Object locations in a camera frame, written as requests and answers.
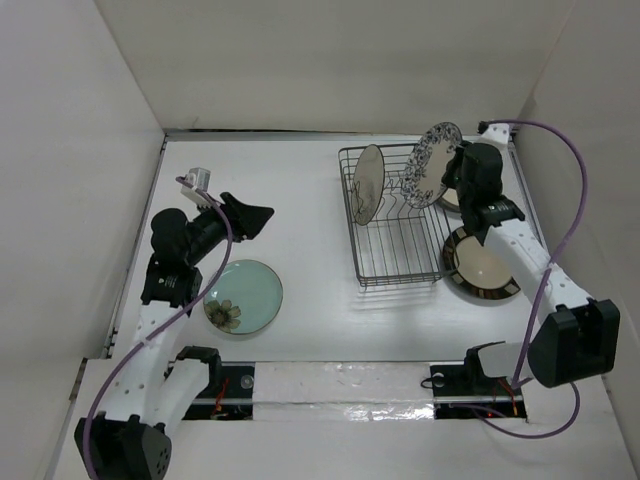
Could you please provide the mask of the silver rimmed beige plate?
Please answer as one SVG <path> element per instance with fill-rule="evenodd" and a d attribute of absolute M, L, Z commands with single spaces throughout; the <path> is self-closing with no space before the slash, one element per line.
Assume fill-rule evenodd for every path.
<path fill-rule="evenodd" d="M 460 212 L 458 196 L 455 189 L 447 189 L 444 192 L 444 194 L 439 198 L 437 203 L 447 211 L 450 211 L 453 213 Z"/>

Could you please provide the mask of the blue floral patterned plate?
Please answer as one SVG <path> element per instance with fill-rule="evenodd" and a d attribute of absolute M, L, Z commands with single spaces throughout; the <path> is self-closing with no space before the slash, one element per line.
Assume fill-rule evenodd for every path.
<path fill-rule="evenodd" d="M 427 130 L 415 144 L 401 175 L 400 192 L 414 209 L 432 205 L 447 190 L 442 178 L 463 138 L 459 127 L 441 122 Z"/>

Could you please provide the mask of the teal flower plate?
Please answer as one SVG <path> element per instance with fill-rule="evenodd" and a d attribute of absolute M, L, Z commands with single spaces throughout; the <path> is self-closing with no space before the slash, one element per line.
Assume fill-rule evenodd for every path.
<path fill-rule="evenodd" d="M 283 283 L 270 266 L 232 261 L 202 301 L 204 324 L 223 338 L 248 339 L 273 323 L 283 299 Z"/>

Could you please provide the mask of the beige tree pattern plate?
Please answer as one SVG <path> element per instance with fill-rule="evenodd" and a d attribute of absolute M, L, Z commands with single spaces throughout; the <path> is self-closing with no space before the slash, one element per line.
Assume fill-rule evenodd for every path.
<path fill-rule="evenodd" d="M 384 156 L 377 145 L 368 145 L 360 154 L 352 177 L 351 213 L 358 225 L 367 225 L 375 216 L 384 180 Z"/>

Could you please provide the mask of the dark patterned rim plate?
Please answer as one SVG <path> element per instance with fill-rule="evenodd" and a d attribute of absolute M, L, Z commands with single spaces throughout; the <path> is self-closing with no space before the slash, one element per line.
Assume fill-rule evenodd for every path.
<path fill-rule="evenodd" d="M 441 254 L 443 267 L 454 284 L 475 298 L 499 301 L 521 291 L 506 263 L 463 226 L 445 240 Z"/>

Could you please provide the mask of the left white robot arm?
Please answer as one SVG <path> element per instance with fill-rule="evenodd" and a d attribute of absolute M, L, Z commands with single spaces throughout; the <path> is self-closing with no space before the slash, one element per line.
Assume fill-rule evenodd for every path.
<path fill-rule="evenodd" d="M 198 395 L 222 387 L 217 349 L 174 350 L 194 306 L 209 287 L 197 267 L 220 243 L 254 239 L 274 215 L 271 207 L 245 204 L 228 192 L 215 201 L 199 188 L 194 219 L 177 208 L 151 220 L 152 255 L 129 352 L 100 387 L 74 438 L 92 479 L 162 479 L 172 436 Z"/>

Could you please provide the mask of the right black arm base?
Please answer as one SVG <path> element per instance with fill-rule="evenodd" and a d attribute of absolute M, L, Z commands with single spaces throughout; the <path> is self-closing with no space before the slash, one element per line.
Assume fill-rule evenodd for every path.
<path fill-rule="evenodd" d="M 481 367 L 479 351 L 471 347 L 459 362 L 432 363 L 421 387 L 430 390 L 437 420 L 525 419 L 524 396 L 505 377 L 489 377 Z"/>

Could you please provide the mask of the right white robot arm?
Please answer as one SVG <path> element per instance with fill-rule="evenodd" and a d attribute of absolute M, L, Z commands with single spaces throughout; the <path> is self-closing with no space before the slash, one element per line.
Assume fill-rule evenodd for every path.
<path fill-rule="evenodd" d="M 486 142 L 457 147 L 443 177 L 455 189 L 465 229 L 504 261 L 531 303 L 521 342 L 479 347 L 462 381 L 484 393 L 498 377 L 521 386 L 531 378 L 547 388 L 600 376 L 615 364 L 620 311 L 596 299 L 555 263 L 522 210 L 502 193 L 502 155 Z"/>

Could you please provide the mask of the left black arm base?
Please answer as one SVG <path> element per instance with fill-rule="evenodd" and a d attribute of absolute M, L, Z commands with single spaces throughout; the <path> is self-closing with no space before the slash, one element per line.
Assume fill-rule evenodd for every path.
<path fill-rule="evenodd" d="M 183 419 L 236 421 L 253 418 L 255 364 L 223 362 L 215 348 L 184 347 L 177 360 L 198 360 L 208 367 L 208 383 L 196 396 Z"/>

